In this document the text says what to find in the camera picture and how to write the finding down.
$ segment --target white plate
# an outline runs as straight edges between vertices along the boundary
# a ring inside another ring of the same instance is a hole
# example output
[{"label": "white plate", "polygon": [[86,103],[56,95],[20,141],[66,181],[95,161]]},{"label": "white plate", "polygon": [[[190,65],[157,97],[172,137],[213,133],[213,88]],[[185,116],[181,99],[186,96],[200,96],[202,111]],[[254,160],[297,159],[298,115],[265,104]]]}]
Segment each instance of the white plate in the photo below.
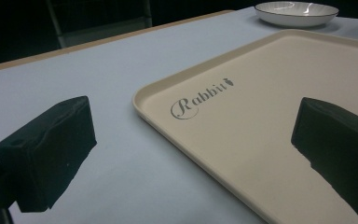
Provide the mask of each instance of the white plate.
[{"label": "white plate", "polygon": [[338,9],[314,3],[269,2],[255,6],[257,16],[280,26],[310,27],[325,24],[336,17]]}]

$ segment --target beige tray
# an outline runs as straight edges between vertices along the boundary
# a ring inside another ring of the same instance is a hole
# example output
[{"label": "beige tray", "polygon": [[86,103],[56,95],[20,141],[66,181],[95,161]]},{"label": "beige tray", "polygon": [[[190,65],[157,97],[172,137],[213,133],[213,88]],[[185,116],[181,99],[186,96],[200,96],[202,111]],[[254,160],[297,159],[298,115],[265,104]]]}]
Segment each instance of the beige tray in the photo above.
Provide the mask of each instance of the beige tray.
[{"label": "beige tray", "polygon": [[304,96],[358,115],[358,41],[282,31],[150,84],[133,104],[269,223],[358,223],[290,142]]}]

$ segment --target white tablecloth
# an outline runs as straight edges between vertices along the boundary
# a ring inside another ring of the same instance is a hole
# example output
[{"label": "white tablecloth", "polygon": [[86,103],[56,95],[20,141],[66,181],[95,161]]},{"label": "white tablecloth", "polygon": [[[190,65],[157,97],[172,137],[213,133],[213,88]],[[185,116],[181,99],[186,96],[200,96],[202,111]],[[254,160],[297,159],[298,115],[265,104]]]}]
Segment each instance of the white tablecloth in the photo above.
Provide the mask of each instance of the white tablecloth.
[{"label": "white tablecloth", "polygon": [[[44,213],[15,223],[264,223],[141,120],[144,85],[271,35],[252,7],[0,70],[0,141],[60,101],[88,95],[98,145]],[[358,39],[358,20],[310,31]]]}]

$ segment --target dark background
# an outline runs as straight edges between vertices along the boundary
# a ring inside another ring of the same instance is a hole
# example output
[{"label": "dark background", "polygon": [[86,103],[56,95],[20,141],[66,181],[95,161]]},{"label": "dark background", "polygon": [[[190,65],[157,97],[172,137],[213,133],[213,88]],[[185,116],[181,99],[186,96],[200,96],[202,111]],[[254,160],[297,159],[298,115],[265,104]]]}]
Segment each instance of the dark background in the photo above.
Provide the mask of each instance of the dark background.
[{"label": "dark background", "polygon": [[[63,32],[144,15],[142,0],[51,0]],[[225,9],[238,10],[267,1],[150,0],[153,25]],[[312,1],[339,9],[339,17],[358,19],[358,1]],[[55,49],[60,45],[45,0],[0,0],[0,63]]]}]

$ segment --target rabbit logo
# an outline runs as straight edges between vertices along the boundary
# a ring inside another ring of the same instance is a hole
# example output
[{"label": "rabbit logo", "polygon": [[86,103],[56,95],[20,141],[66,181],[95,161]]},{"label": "rabbit logo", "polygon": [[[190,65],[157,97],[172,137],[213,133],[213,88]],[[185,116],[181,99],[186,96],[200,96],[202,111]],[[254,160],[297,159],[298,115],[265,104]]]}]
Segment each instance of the rabbit logo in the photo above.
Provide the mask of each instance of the rabbit logo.
[{"label": "rabbit logo", "polygon": [[217,96],[219,93],[228,90],[229,87],[234,86],[228,78],[223,78],[223,83],[218,85],[212,85],[210,88],[206,88],[205,91],[199,91],[193,98],[182,98],[176,101],[171,106],[171,115],[176,119],[191,119],[199,113],[199,105],[207,102],[209,99]]}]

